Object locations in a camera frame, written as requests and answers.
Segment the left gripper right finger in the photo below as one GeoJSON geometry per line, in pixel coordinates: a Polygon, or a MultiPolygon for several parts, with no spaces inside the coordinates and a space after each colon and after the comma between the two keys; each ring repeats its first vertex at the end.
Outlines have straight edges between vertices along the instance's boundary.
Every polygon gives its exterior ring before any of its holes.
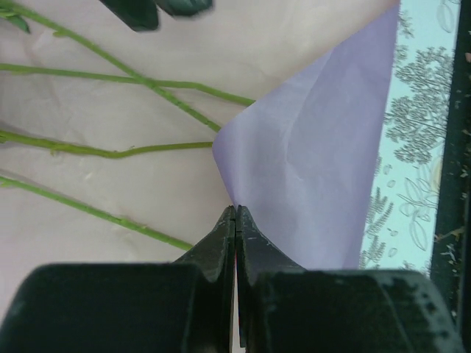
{"type": "Polygon", "coordinates": [[[257,227],[245,206],[238,206],[235,218],[238,284],[253,286],[263,274],[297,273],[305,269],[284,254],[257,227]]]}

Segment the pale pink fake flower stem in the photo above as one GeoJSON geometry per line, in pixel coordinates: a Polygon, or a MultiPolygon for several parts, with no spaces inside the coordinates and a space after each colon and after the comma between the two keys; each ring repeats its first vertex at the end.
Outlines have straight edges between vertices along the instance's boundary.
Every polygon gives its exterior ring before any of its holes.
{"type": "Polygon", "coordinates": [[[89,215],[93,215],[97,218],[103,219],[105,221],[109,221],[110,223],[117,224],[120,227],[132,230],[134,232],[138,232],[142,235],[146,235],[160,242],[167,243],[168,245],[181,249],[183,251],[188,251],[193,247],[192,244],[184,240],[174,238],[170,235],[167,235],[155,229],[152,229],[146,225],[139,224],[135,221],[131,221],[124,217],[118,217],[118,216],[112,215],[110,213],[105,212],[104,210],[100,210],[96,207],[92,207],[83,202],[79,202],[67,196],[60,195],[59,193],[55,193],[50,190],[41,188],[39,186],[19,181],[17,179],[11,179],[5,176],[1,176],[1,187],[2,188],[14,187],[14,188],[20,188],[25,191],[29,191],[30,193],[34,193],[36,195],[45,197],[47,199],[51,199],[53,201],[59,202],[69,207],[72,207],[75,210],[79,210],[89,215]]]}

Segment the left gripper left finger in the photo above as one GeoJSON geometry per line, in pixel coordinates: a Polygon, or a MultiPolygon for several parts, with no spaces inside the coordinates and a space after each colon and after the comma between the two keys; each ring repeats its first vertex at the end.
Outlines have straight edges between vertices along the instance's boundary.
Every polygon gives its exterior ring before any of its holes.
{"type": "Polygon", "coordinates": [[[174,264],[195,265],[207,281],[233,280],[235,262],[235,220],[233,206],[226,207],[214,228],[174,264]]]}

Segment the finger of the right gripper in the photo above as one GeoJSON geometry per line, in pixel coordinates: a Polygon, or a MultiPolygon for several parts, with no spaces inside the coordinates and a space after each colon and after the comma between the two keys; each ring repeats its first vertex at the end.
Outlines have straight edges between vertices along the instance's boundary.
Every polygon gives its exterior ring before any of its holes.
{"type": "Polygon", "coordinates": [[[212,0],[101,0],[100,2],[134,32],[158,30],[159,10],[173,18],[191,18],[213,8],[212,0]]]}

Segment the cream rose fake flower stem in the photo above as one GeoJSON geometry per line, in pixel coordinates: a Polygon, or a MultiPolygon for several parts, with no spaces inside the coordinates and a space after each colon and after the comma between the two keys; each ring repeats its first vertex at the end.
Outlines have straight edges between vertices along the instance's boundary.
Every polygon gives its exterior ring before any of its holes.
{"type": "MultiPolygon", "coordinates": [[[[9,63],[2,63],[1,71],[10,71],[10,72],[15,72],[19,74],[45,74],[45,75],[52,75],[52,76],[68,76],[68,77],[95,79],[95,80],[102,80],[102,81],[109,81],[109,82],[138,84],[138,80],[136,78],[127,77],[127,76],[98,74],[98,73],[91,73],[91,72],[85,72],[85,71],[72,71],[72,70],[64,70],[64,69],[56,69],[56,68],[42,68],[42,67],[33,67],[33,66],[26,66],[26,65],[15,65],[15,64],[9,64],[9,63]]],[[[198,90],[210,96],[214,96],[216,98],[229,101],[235,104],[239,104],[245,107],[248,107],[255,102],[254,99],[224,92],[222,90],[218,90],[216,88],[212,88],[210,86],[203,85],[198,82],[157,80],[157,79],[148,79],[148,81],[162,88],[198,90]]]]}

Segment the dark pink fake flower stem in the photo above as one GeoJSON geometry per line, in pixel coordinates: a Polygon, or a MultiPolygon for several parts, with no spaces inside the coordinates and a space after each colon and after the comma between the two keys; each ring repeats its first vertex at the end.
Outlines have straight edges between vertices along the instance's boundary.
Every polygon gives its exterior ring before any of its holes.
{"type": "Polygon", "coordinates": [[[183,149],[205,149],[210,148],[212,142],[192,142],[192,143],[171,143],[163,145],[143,146],[138,148],[131,148],[125,151],[109,151],[98,149],[90,146],[83,146],[73,143],[66,143],[62,141],[48,140],[45,138],[34,138],[32,136],[21,135],[14,132],[1,131],[1,143],[12,142],[19,143],[26,146],[33,146],[42,149],[48,149],[51,154],[57,152],[64,152],[75,155],[91,155],[103,157],[107,159],[122,159],[131,157],[138,154],[145,154],[157,151],[174,151],[183,149]]]}

